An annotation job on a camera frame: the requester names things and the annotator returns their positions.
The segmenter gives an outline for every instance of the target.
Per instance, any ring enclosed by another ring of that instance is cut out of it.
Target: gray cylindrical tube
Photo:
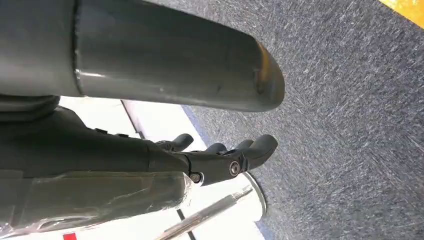
[[[144,1],[83,0],[76,67],[87,96],[266,111],[284,98],[253,37]]]
[[[196,212],[190,217],[177,223],[173,227],[167,229],[161,236],[156,240],[171,240],[175,239],[189,231],[197,228],[198,226],[206,223],[208,220],[218,216],[225,210],[234,206],[238,201],[241,201],[249,193],[253,191],[252,187],[248,186],[242,189],[240,192],[228,195],[214,204]]]

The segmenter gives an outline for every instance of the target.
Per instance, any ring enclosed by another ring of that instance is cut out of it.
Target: bolt
[[[240,164],[237,161],[233,161],[230,165],[229,165],[229,174],[231,174],[231,176],[236,177],[240,172]]]
[[[195,183],[195,184],[197,184],[197,183],[199,183],[200,182],[200,180],[202,179],[202,177],[200,176],[200,174],[199,173],[192,173],[192,174],[190,174],[190,179]]]

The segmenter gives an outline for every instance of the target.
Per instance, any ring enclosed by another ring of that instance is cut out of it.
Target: gray carpet
[[[155,0],[241,30],[277,59],[266,113],[186,107],[207,144],[272,134],[253,171],[267,239],[424,239],[424,30],[377,0]]]

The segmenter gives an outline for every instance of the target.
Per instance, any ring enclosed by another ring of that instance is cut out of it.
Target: clear plastic wrap
[[[183,172],[70,172],[22,178],[0,171],[0,239],[178,209],[194,183]]]

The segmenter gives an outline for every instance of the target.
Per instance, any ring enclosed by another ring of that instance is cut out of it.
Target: metal pipe
[[[165,232],[156,238],[156,240],[171,240],[190,232],[198,226],[206,223],[208,220],[218,216],[225,210],[231,208],[236,203],[242,201],[251,192],[253,192],[252,187],[247,186],[239,192],[235,192],[222,198],[214,204],[196,212],[190,217],[165,230]]]

